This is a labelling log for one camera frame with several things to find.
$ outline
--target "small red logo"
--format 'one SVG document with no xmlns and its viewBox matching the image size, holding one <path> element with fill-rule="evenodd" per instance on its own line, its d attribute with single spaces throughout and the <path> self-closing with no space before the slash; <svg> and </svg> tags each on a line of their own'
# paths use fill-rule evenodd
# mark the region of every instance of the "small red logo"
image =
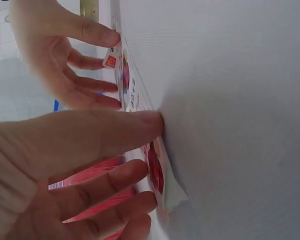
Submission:
<svg viewBox="0 0 300 240">
<path fill-rule="evenodd" d="M 114 56 L 109 56 L 105 62 L 108 67 L 114 68 L 116 66 L 117 59 Z"/>
</svg>

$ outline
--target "hand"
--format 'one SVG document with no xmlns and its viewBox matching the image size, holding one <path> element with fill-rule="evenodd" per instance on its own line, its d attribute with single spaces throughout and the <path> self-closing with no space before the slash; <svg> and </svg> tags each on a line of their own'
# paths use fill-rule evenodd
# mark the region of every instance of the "hand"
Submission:
<svg viewBox="0 0 300 240">
<path fill-rule="evenodd" d="M 103 60 L 81 55 L 67 38 L 109 48 L 120 41 L 117 32 L 71 13 L 56 0 L 11 0 L 9 16 L 24 60 L 56 99 L 73 109 L 120 109 L 119 101 L 96 93 L 116 92 L 115 84 L 77 76 L 69 67 L 97 70 Z"/>
<path fill-rule="evenodd" d="M 0 123 L 0 239 L 104 239 L 126 227 L 120 240 L 145 240 L 156 207 L 142 192 L 95 216 L 62 223 L 132 186 L 148 174 L 141 160 L 106 175 L 48 190 L 96 162 L 138 148 L 163 130 L 157 112 L 62 111 Z"/>
</svg>

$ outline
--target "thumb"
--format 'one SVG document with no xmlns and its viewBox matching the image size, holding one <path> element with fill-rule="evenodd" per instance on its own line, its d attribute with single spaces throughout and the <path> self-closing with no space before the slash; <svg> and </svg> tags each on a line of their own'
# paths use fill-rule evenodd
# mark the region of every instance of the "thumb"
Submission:
<svg viewBox="0 0 300 240">
<path fill-rule="evenodd" d="M 155 111 L 90 109 L 0 123 L 0 134 L 12 146 L 9 160 L 38 181 L 141 147 L 163 126 Z"/>
<path fill-rule="evenodd" d="M 59 35 L 106 48 L 113 47 L 120 41 L 119 33 L 93 20 L 70 11 L 62 17 L 63 24 L 60 24 L 62 28 L 58 31 Z"/>
</svg>

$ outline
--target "sticker sheet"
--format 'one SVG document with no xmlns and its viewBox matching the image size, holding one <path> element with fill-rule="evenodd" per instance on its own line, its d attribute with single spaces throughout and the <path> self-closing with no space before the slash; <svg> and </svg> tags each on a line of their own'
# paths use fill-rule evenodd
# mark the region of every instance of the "sticker sheet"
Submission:
<svg viewBox="0 0 300 240">
<path fill-rule="evenodd" d="M 108 50 L 103 65 L 114 69 L 122 110 L 127 112 L 154 110 L 129 52 L 126 38 L 121 34 L 116 20 L 113 29 L 120 33 L 121 41 L 116 47 Z M 148 164 L 149 182 L 158 203 L 159 215 L 165 218 L 167 212 L 181 201 L 188 200 L 188 196 L 174 177 L 161 136 L 136 151 L 140 151 L 143 160 Z"/>
</svg>

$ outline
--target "fingernail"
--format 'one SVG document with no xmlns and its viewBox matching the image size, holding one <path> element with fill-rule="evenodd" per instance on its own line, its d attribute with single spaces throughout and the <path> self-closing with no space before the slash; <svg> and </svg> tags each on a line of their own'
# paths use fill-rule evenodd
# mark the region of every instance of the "fingernail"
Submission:
<svg viewBox="0 0 300 240">
<path fill-rule="evenodd" d="M 119 42 L 119 38 L 120 38 L 119 33 L 109 29 L 109 30 L 105 31 L 102 41 L 105 44 L 114 45 L 117 42 Z"/>
<path fill-rule="evenodd" d="M 157 124 L 162 120 L 162 117 L 157 111 L 137 111 L 134 112 L 137 117 L 145 124 Z"/>
</svg>

